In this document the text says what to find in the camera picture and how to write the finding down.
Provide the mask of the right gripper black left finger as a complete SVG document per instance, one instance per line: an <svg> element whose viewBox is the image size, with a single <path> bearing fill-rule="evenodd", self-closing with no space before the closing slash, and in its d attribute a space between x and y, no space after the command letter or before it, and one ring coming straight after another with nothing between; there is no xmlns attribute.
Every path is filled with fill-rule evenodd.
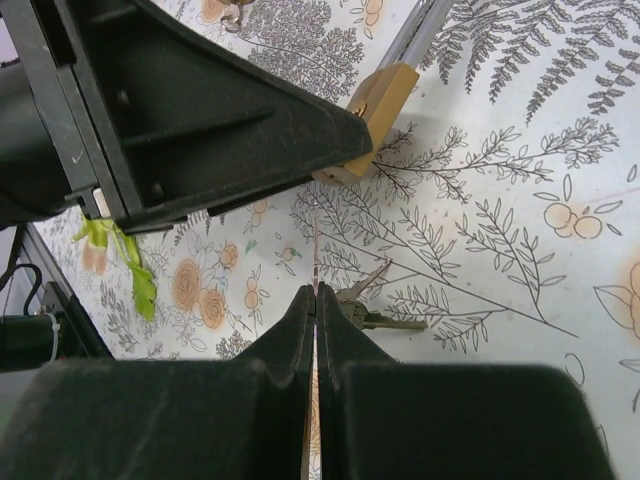
<svg viewBox="0 0 640 480"><path fill-rule="evenodd" d="M1 439L5 479L300 479L315 295L228 361L63 360Z"/></svg>

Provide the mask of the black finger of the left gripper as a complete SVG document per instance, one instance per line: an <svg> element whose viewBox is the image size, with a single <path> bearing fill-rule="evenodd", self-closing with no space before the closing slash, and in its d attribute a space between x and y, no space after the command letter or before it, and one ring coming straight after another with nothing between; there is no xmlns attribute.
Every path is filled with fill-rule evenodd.
<svg viewBox="0 0 640 480"><path fill-rule="evenodd" d="M365 122L204 39L148 1L59 1L73 112L129 234L220 215L371 152Z"/></svg>

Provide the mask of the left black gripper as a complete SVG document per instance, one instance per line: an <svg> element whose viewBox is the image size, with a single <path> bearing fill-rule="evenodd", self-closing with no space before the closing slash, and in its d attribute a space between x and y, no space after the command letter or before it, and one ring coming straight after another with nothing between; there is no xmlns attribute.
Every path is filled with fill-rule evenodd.
<svg viewBox="0 0 640 480"><path fill-rule="evenodd" d="M17 57L1 66L1 226L78 205L90 219L125 213L76 71L63 1L4 1Z"/></svg>

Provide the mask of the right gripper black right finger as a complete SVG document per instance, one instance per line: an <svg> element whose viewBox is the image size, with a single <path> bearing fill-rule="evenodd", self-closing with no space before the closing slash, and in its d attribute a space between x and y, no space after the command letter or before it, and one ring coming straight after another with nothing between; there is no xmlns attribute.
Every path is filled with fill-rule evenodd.
<svg viewBox="0 0 640 480"><path fill-rule="evenodd" d="M581 391L558 369L401 363L316 296L325 479L610 479Z"/></svg>

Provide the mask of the small brass padlock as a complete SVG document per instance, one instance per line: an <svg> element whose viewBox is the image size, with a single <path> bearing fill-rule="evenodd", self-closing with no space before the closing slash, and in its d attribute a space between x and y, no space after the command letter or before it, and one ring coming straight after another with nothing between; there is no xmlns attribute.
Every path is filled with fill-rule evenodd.
<svg viewBox="0 0 640 480"><path fill-rule="evenodd" d="M243 7L252 2L253 0L220 0L222 4L220 17L222 27L230 33L237 33L241 29Z"/></svg>

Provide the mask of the silver key bunch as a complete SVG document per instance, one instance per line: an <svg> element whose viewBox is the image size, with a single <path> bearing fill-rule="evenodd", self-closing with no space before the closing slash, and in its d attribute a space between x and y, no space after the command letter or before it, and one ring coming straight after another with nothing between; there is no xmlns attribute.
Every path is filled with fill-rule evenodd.
<svg viewBox="0 0 640 480"><path fill-rule="evenodd" d="M362 302L360 295L371 286L391 265L392 260L387 258L384 262L366 278L356 281L352 286L339 290L336 298L346 318L359 330L393 329L425 331L425 321L397 320L383 314L380 311L370 310Z"/></svg>

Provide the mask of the large brass padlock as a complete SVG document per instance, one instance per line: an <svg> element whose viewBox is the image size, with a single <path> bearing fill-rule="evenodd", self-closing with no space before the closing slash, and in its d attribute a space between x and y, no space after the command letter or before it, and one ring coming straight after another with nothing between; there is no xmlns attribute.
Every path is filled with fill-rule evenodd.
<svg viewBox="0 0 640 480"><path fill-rule="evenodd" d="M315 180L346 186L358 183L365 176L417 84L418 65L445 24L452 6L449 0L415 4L376 70L360 83L347 107L366 124L370 151L315 172Z"/></svg>

